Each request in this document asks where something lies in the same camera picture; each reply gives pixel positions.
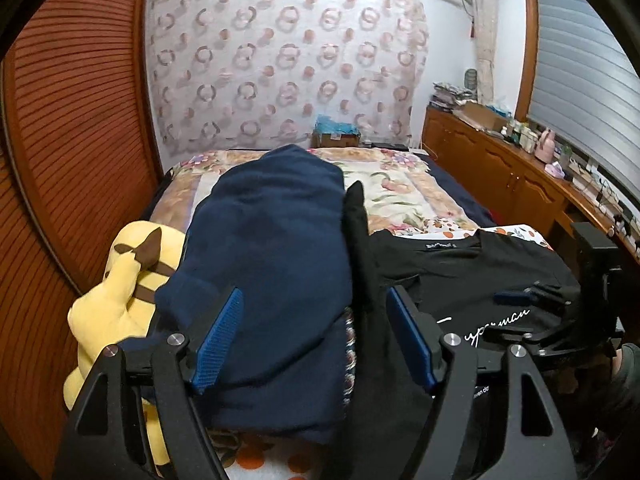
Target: silver bolt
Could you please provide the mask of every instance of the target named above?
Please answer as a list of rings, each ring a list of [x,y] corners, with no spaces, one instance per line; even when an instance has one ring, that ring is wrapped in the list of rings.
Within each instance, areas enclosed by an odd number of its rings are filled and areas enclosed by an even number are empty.
[[[180,332],[176,332],[175,334],[171,334],[166,341],[171,345],[171,346],[180,346],[182,343],[184,343],[184,335],[181,334]]]
[[[511,353],[516,357],[524,357],[527,355],[527,349],[522,345],[511,345],[509,350],[511,350]]]
[[[460,339],[460,336],[458,334],[454,334],[452,332],[449,334],[445,334],[444,342],[450,346],[458,346],[462,342],[462,339]]]
[[[118,353],[118,345],[108,345],[102,350],[102,355],[106,357],[113,357]]]

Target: window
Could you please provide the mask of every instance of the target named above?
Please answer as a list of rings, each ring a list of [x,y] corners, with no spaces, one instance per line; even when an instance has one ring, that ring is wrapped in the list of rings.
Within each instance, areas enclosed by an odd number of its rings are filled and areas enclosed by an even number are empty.
[[[532,1],[532,86],[516,114],[555,130],[640,198],[640,79],[586,0]]]

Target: yellow plush toy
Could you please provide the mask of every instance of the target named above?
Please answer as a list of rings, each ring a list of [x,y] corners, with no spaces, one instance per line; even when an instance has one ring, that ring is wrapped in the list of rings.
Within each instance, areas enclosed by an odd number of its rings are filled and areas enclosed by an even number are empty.
[[[146,221],[125,226],[111,246],[102,283],[76,300],[66,318],[78,340],[78,368],[63,394],[71,409],[102,349],[127,337],[144,337],[155,311],[154,292],[180,262],[184,234]],[[143,401],[154,462],[169,462],[156,408]]]

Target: black robotic device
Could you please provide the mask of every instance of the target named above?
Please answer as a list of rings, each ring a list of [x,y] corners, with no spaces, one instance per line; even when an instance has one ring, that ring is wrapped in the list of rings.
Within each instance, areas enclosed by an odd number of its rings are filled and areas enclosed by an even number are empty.
[[[482,480],[573,480],[575,463],[558,410],[541,371],[579,365],[596,352],[613,355],[623,337],[609,289],[618,272],[618,248],[588,223],[573,224],[578,242],[580,289],[532,284],[522,293],[497,293],[505,304],[535,304],[561,317],[546,332],[492,328],[484,337],[504,349],[476,349],[444,334],[419,312],[402,287],[387,298],[391,326],[414,381],[434,395],[434,405],[402,479],[439,480],[454,475],[477,384],[501,384],[505,425],[484,453]],[[230,288],[186,333],[154,348],[125,352],[107,346],[95,362],[70,413],[54,480],[155,479],[146,439],[141,386],[153,386],[162,432],[180,480],[228,479],[194,410],[185,366],[215,322]]]

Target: wooden countertop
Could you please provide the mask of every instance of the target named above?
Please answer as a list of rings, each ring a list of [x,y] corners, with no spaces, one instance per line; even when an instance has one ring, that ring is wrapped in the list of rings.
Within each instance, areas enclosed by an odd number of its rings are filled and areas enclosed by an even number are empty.
[[[612,225],[613,225],[613,220],[612,219],[607,217],[605,214],[601,213],[598,210],[598,208],[596,206],[594,206],[590,202],[590,200],[587,197],[585,197],[580,192],[580,190],[578,190],[570,182],[568,182],[566,180],[561,180],[561,179],[558,179],[558,178],[553,178],[551,175],[549,175],[545,171],[545,164],[543,162],[537,160],[537,158],[535,156],[529,155],[529,153],[525,152],[521,148],[518,148],[518,147],[516,147],[513,144],[510,144],[508,142],[505,142],[504,140],[496,139],[495,137],[487,135],[484,132],[479,132],[478,130],[474,129],[472,126],[470,126],[469,124],[466,124],[464,121],[460,120],[459,118],[457,118],[456,116],[454,116],[452,114],[447,114],[447,115],[449,117],[451,117],[452,120],[459,121],[460,124],[463,124],[466,128],[471,128],[473,131],[475,131],[478,134],[482,135],[489,142],[494,143],[495,146],[500,146],[502,149],[506,150],[507,152],[510,152],[511,155],[513,155],[514,157],[519,158],[522,162],[525,162],[529,168],[531,168],[533,171],[535,171],[537,174],[539,174],[539,176],[541,176],[542,178],[546,179],[546,181],[551,183],[562,195],[564,195],[567,198],[567,200],[569,202],[574,204],[578,208],[578,210],[583,215],[585,215],[587,217],[589,222],[591,222],[595,226],[599,227],[602,231],[604,231],[606,233],[612,227]],[[565,213],[560,213],[560,215],[564,215],[565,217],[567,217],[567,215]],[[569,225],[568,225],[568,223],[570,221],[569,218],[567,218],[567,221],[563,221],[562,218],[557,218],[556,221],[569,234],[572,234],[570,232],[570,228],[569,228]],[[626,247],[626,249],[629,251],[629,253],[631,253],[633,258],[636,259],[636,248],[628,240],[628,238],[622,237],[619,233],[616,233],[616,237],[618,238],[620,243]]]

